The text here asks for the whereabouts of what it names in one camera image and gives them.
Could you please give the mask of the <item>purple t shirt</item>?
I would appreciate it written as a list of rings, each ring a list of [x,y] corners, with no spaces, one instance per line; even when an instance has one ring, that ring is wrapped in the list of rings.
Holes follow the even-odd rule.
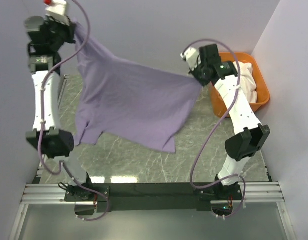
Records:
[[[147,148],[175,152],[201,92],[193,78],[114,56],[77,24],[74,32],[82,91],[75,115],[75,145],[94,145],[110,133]]]

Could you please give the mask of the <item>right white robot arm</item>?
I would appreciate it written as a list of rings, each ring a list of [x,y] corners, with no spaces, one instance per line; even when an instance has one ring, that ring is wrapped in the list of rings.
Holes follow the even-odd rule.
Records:
[[[195,49],[189,46],[182,58],[189,65],[189,73],[204,87],[212,84],[222,98],[230,116],[234,136],[225,141],[226,160],[221,171],[210,184],[216,198],[223,200],[238,184],[246,163],[263,147],[270,129],[255,116],[242,88],[238,58],[224,61],[216,44]]]

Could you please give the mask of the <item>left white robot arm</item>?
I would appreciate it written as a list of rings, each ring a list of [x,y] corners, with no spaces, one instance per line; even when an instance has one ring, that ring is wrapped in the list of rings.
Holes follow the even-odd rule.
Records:
[[[67,194],[88,201],[94,194],[89,175],[78,164],[71,152],[73,135],[61,129],[58,115],[60,66],[58,53],[63,44],[74,44],[72,22],[60,23],[52,17],[31,16],[24,22],[30,42],[27,45],[28,68],[35,91],[35,118],[26,141],[38,153],[44,169],[57,176],[65,172],[69,183],[58,186]]]

